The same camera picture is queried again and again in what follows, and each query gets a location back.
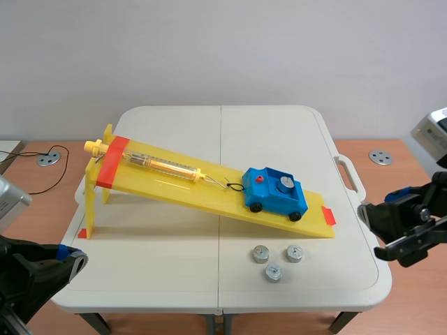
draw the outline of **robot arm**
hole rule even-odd
[[[447,243],[447,172],[435,173],[424,186],[395,191],[381,204],[362,204],[358,214],[386,243],[374,249],[376,257],[409,267]]]
[[[404,141],[432,181],[395,191],[384,203],[363,204],[358,214],[386,243],[374,249],[376,257],[409,267],[447,243],[447,108],[429,113]]]
[[[0,232],[31,203],[0,175]],[[0,235],[0,334],[30,334],[26,323],[85,267],[81,250]]]

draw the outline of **table leg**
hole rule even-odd
[[[204,315],[207,321],[207,335],[216,335],[216,316],[213,314]]]
[[[329,327],[333,334],[338,334],[359,312],[341,312]]]
[[[223,315],[223,335],[231,335],[231,326],[233,325],[233,316],[235,314]]]
[[[112,333],[109,326],[107,326],[107,322],[99,313],[82,313],[79,314],[79,316],[91,325],[100,335],[110,335]]]

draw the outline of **red tape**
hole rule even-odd
[[[335,221],[335,218],[334,218],[334,214],[330,208],[321,206],[321,210],[323,211],[324,219],[326,220],[326,223],[328,225],[336,225],[337,224],[337,222]]]
[[[83,228],[78,234],[78,239],[86,239],[87,238],[87,231]]]
[[[105,153],[104,163],[99,171],[96,185],[105,188],[112,188],[113,180],[117,173],[118,165],[123,155],[123,150],[129,143],[129,139],[117,136],[109,145],[109,149]]]

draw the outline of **blue toy car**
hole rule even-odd
[[[301,183],[289,173],[269,167],[262,170],[251,167],[242,176],[242,185],[245,205],[253,213],[270,211],[295,222],[307,211]]]

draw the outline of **white wall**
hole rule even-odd
[[[445,0],[1,0],[0,138],[96,137],[140,105],[266,104],[311,106],[335,137],[398,137],[447,106],[446,13]]]

